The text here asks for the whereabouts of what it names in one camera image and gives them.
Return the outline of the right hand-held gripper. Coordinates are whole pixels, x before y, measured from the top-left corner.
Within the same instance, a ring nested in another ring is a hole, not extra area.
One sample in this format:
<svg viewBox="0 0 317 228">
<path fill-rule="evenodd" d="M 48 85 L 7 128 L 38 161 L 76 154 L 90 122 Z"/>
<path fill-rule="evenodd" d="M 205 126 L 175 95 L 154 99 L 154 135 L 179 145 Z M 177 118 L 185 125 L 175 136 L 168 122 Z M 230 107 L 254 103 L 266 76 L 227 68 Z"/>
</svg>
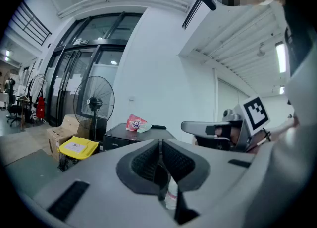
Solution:
<svg viewBox="0 0 317 228">
<path fill-rule="evenodd" d="M 198 146 L 224 151 L 247 152 L 254 136 L 264 130 L 269 122 L 269 116 L 260 96 L 253 96 L 238 103 L 233 109 L 225 110 L 222 122 L 184 121 L 181 123 L 181 130 L 195 135 Z M 216 128 L 225 126 L 238 128 L 239 136 L 236 141 L 215 136 Z"/>
</svg>

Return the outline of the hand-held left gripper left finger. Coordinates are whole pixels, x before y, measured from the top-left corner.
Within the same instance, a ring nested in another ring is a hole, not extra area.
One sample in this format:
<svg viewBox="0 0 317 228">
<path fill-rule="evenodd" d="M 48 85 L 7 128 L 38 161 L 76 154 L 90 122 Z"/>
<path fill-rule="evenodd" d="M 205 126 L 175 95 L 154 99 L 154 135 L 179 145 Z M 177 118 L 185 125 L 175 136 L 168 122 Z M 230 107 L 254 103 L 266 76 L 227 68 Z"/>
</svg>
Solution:
<svg viewBox="0 0 317 228">
<path fill-rule="evenodd" d="M 154 195 L 135 194 L 116 174 L 116 164 L 127 153 L 150 141 L 101 152 L 80 161 L 48 183 L 34 201 L 48 208 L 75 181 L 89 184 L 65 222 L 76 228 L 174 228 L 175 221 Z"/>
</svg>

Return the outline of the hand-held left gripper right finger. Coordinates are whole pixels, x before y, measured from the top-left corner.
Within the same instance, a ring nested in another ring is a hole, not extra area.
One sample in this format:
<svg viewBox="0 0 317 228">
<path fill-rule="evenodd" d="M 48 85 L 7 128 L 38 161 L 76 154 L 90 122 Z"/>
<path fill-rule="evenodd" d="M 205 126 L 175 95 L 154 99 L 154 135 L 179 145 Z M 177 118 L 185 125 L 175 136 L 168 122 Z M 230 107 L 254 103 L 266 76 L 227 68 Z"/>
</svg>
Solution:
<svg viewBox="0 0 317 228">
<path fill-rule="evenodd" d="M 247 228 L 263 180 L 262 149 L 246 154 L 171 139 L 161 150 L 179 194 L 174 218 L 162 217 L 161 228 Z"/>
</svg>

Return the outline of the person's right forearm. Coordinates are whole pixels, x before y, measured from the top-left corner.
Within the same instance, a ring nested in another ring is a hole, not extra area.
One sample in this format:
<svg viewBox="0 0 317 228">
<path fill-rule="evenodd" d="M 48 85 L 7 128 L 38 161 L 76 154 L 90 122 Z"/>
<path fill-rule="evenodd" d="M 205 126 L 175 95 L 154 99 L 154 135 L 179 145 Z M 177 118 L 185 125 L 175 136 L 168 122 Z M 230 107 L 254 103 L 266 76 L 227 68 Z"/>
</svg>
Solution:
<svg viewBox="0 0 317 228">
<path fill-rule="evenodd" d="M 294 114 L 292 117 L 288 118 L 283 124 L 278 127 L 268 129 L 272 132 L 271 142 L 276 141 L 281 135 L 283 135 L 288 129 L 294 128 L 299 125 L 297 116 Z M 263 130 L 257 132 L 251 140 L 250 146 L 247 149 L 247 153 L 256 154 L 261 145 L 269 141 L 264 141 Z"/>
</svg>

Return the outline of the red detergent refill bag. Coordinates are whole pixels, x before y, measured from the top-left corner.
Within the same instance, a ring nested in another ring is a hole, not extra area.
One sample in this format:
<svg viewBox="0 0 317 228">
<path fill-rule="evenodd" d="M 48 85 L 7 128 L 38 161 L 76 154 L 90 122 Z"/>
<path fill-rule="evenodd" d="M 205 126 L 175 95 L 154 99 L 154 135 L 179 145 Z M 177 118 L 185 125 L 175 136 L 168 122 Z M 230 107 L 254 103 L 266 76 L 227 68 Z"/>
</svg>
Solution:
<svg viewBox="0 0 317 228">
<path fill-rule="evenodd" d="M 127 131 L 136 131 L 141 125 L 146 124 L 147 121 L 131 114 L 126 122 L 126 130 Z"/>
</svg>

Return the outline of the yellow lidded waste bin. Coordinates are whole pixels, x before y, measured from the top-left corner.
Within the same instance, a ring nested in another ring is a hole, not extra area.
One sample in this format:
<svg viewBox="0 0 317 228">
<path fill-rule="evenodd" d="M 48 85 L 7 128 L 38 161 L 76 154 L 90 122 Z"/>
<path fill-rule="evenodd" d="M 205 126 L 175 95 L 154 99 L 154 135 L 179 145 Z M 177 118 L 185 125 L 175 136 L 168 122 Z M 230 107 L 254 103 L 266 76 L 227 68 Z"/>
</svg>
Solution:
<svg viewBox="0 0 317 228">
<path fill-rule="evenodd" d="M 87 159 L 100 150 L 99 142 L 73 136 L 58 148 L 58 168 L 65 172 L 78 162 Z"/>
</svg>

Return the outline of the pale green pouch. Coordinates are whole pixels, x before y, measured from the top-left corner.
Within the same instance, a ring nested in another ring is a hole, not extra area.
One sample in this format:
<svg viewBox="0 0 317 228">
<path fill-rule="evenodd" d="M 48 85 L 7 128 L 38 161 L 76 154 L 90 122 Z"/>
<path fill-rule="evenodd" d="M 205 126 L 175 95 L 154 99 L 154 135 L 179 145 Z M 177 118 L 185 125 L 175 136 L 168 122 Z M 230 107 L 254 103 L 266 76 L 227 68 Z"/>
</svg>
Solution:
<svg viewBox="0 0 317 228">
<path fill-rule="evenodd" d="M 152 128 L 152 124 L 150 123 L 144 123 L 144 124 L 141 124 L 138 129 L 137 129 L 137 132 L 138 133 L 144 133 L 144 132 L 147 132 L 149 131 L 150 129 Z"/>
</svg>

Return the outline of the black table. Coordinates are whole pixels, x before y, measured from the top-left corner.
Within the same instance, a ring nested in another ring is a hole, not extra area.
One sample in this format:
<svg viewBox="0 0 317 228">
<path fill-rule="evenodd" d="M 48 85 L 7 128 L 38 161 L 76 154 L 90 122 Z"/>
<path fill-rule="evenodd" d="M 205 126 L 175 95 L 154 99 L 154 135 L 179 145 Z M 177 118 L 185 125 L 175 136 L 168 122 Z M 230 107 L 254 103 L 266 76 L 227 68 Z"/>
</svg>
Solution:
<svg viewBox="0 0 317 228">
<path fill-rule="evenodd" d="M 168 132 L 167 129 L 150 129 L 144 133 L 138 133 L 137 131 L 127 131 L 126 124 L 120 123 L 104 134 L 103 151 L 108 151 L 151 139 L 175 139 L 175 137 L 170 132 Z"/>
</svg>

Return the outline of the cardboard box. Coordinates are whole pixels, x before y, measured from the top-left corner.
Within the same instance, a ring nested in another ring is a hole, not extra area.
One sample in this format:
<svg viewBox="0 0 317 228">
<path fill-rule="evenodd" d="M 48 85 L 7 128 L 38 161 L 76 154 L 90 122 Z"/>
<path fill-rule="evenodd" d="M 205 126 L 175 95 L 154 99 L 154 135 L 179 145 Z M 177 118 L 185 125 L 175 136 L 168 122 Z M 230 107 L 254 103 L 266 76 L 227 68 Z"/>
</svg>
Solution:
<svg viewBox="0 0 317 228">
<path fill-rule="evenodd" d="M 52 127 L 47 129 L 47 137 L 52 156 L 59 161 L 59 147 L 77 135 L 78 126 L 76 127 Z"/>
<path fill-rule="evenodd" d="M 79 133 L 81 131 L 85 131 L 86 129 L 83 127 L 74 114 L 67 114 L 64 116 L 61 127 L 67 129 L 73 133 Z"/>
</svg>

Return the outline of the black standing fan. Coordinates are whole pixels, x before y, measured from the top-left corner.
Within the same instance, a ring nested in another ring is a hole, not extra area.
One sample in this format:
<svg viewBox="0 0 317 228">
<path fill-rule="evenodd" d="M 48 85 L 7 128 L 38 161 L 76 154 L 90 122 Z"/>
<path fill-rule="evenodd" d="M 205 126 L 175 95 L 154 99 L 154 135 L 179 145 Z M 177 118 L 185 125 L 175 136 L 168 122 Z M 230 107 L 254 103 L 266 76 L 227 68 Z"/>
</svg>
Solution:
<svg viewBox="0 0 317 228">
<path fill-rule="evenodd" d="M 73 110 L 79 124 L 91 140 L 101 143 L 114 110 L 115 96 L 111 84 L 101 76 L 90 76 L 77 87 Z"/>
</svg>

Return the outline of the flat cardboard sheet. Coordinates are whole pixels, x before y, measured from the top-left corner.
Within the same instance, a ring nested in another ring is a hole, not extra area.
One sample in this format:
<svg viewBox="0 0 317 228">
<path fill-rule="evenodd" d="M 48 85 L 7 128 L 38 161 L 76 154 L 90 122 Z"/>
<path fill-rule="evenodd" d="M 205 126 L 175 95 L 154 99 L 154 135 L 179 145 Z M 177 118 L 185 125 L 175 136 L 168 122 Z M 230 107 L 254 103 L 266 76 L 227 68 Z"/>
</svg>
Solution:
<svg viewBox="0 0 317 228">
<path fill-rule="evenodd" d="M 38 150 L 51 154 L 47 130 L 27 128 L 26 131 L 0 137 L 0 161 L 7 166 Z"/>
</svg>

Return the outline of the red hanging bag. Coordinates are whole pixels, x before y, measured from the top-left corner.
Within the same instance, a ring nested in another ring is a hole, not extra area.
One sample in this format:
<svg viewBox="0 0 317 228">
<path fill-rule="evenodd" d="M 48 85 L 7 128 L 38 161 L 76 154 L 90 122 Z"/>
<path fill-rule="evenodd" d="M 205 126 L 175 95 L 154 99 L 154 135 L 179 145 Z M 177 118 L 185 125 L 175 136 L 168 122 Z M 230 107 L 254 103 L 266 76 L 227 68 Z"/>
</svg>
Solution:
<svg viewBox="0 0 317 228">
<path fill-rule="evenodd" d="M 36 107 L 36 117 L 38 119 L 43 119 L 44 115 L 45 115 L 45 102 L 44 102 L 44 98 L 40 96 L 38 98 L 38 104 Z"/>
</svg>

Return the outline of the long tube ceiling light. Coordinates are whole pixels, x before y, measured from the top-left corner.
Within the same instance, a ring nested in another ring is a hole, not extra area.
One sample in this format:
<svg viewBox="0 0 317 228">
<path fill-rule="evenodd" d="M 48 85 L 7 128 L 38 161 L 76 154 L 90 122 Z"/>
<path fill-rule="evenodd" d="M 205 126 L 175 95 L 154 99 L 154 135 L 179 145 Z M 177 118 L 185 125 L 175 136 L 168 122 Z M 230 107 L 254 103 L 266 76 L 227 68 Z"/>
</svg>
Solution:
<svg viewBox="0 0 317 228">
<path fill-rule="evenodd" d="M 278 42 L 275 44 L 277 57 L 278 57 L 278 64 L 279 64 L 279 72 L 284 73 L 286 72 L 286 47 L 283 42 Z"/>
</svg>

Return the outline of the black framed glass door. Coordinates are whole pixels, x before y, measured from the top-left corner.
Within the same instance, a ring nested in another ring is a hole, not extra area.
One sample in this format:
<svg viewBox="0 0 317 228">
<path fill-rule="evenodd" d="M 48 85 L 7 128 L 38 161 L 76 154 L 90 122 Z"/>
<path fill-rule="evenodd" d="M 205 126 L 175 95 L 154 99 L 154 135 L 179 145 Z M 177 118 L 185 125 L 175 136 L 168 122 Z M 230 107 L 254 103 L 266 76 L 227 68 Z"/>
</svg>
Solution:
<svg viewBox="0 0 317 228">
<path fill-rule="evenodd" d="M 119 12 L 76 20 L 66 31 L 45 70 L 46 119 L 60 126 L 73 114 L 73 98 L 80 83 L 100 76 L 114 83 L 124 49 L 142 14 Z"/>
</svg>

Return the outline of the black office chair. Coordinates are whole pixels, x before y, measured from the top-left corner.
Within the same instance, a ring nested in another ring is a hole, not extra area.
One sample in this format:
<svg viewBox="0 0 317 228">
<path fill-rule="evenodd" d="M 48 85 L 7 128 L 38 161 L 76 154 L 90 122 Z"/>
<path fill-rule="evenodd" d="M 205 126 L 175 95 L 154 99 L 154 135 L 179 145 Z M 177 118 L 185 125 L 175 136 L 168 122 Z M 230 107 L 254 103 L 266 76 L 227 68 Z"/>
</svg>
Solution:
<svg viewBox="0 0 317 228">
<path fill-rule="evenodd" d="M 7 107 L 7 110 L 9 111 L 9 115 L 7 115 L 7 123 L 11 120 L 11 123 L 9 124 L 10 127 L 12 127 L 12 124 L 16 122 L 21 122 L 22 118 L 19 117 L 22 113 L 22 107 L 20 105 L 16 105 L 16 96 L 14 95 L 14 86 L 15 86 L 15 80 L 13 78 L 9 79 L 8 82 L 8 96 L 9 96 L 9 104 Z"/>
</svg>

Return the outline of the black coat rack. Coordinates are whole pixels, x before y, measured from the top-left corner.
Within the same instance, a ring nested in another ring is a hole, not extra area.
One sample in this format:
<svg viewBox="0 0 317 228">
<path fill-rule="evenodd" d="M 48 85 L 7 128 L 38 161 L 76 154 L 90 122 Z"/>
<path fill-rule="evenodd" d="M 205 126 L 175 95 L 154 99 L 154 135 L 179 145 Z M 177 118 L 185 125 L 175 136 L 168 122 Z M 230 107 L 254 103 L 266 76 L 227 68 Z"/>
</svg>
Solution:
<svg viewBox="0 0 317 228">
<path fill-rule="evenodd" d="M 16 105 L 20 107 L 20 129 L 27 125 L 35 126 L 37 123 L 45 123 L 44 117 L 37 117 L 38 99 L 44 94 L 44 86 L 47 83 L 46 75 L 39 73 L 42 60 L 32 60 L 28 66 L 21 67 L 16 91 Z"/>
</svg>

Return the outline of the black metal railing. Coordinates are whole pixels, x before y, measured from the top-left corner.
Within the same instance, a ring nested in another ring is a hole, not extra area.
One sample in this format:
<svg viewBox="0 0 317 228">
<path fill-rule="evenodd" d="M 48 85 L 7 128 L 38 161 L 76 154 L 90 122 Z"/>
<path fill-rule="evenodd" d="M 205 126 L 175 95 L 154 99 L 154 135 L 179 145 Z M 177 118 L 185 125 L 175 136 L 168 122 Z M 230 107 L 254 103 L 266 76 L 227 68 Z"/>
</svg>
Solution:
<svg viewBox="0 0 317 228">
<path fill-rule="evenodd" d="M 39 20 L 29 6 L 22 1 L 14 12 L 11 21 L 39 45 L 43 45 L 51 31 Z"/>
</svg>

